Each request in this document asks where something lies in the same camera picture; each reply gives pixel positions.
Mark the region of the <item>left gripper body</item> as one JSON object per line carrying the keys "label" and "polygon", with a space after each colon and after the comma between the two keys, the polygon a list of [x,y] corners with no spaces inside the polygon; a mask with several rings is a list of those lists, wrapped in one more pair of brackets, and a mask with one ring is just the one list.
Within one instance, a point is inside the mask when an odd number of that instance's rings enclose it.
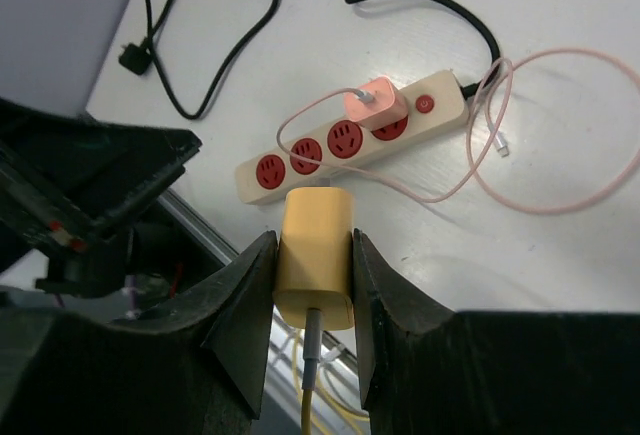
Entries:
{"label": "left gripper body", "polygon": [[97,299],[148,278],[151,303],[175,296],[222,268],[218,258],[159,204],[85,254],[49,258],[1,227],[1,289]]}

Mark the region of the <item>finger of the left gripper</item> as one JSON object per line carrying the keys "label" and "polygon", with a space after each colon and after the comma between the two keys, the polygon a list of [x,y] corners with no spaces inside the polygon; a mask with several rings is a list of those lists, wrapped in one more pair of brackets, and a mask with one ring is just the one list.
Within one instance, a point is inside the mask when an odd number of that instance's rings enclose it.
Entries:
{"label": "finger of the left gripper", "polygon": [[1,224],[47,255],[83,253],[130,224],[202,143],[185,129],[69,118],[1,103]]}

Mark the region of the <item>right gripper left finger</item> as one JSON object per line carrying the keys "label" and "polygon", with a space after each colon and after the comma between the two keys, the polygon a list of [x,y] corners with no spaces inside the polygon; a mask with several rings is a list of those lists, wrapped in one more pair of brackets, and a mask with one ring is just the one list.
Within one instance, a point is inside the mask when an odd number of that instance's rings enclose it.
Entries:
{"label": "right gripper left finger", "polygon": [[1,312],[5,434],[246,434],[261,411],[277,236],[135,320]]}

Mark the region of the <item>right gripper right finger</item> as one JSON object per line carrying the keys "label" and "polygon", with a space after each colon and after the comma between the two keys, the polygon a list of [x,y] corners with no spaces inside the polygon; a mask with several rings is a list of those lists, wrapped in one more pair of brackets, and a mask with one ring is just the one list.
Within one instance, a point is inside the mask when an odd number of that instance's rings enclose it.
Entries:
{"label": "right gripper right finger", "polygon": [[375,434],[635,434],[635,314],[452,311],[352,242],[362,407]]}

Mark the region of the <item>yellow charger plug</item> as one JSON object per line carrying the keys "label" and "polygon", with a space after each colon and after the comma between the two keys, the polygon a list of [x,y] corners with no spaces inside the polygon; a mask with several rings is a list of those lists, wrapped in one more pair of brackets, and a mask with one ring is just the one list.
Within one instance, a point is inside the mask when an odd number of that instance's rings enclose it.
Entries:
{"label": "yellow charger plug", "polygon": [[337,187],[290,191],[277,255],[274,303],[283,320],[303,329],[307,311],[321,312],[327,331],[354,326],[353,196]]}

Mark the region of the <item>pink charger plug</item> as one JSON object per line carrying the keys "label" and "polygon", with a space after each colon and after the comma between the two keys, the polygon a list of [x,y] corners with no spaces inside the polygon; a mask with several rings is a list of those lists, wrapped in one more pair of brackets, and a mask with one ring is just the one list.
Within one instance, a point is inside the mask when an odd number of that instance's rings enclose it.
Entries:
{"label": "pink charger plug", "polygon": [[373,132],[404,119],[409,108],[404,95],[387,77],[378,77],[344,95],[346,118]]}

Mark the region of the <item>beige red power strip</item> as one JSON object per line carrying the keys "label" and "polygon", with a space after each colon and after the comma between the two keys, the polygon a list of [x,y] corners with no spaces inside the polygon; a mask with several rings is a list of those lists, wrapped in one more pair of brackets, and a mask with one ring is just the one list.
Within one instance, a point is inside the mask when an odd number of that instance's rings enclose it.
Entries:
{"label": "beige red power strip", "polygon": [[345,166],[360,167],[458,129],[469,118],[461,87],[450,71],[422,78],[400,92],[408,104],[402,120],[371,132],[342,117],[240,164],[235,170],[240,201],[274,202]]}

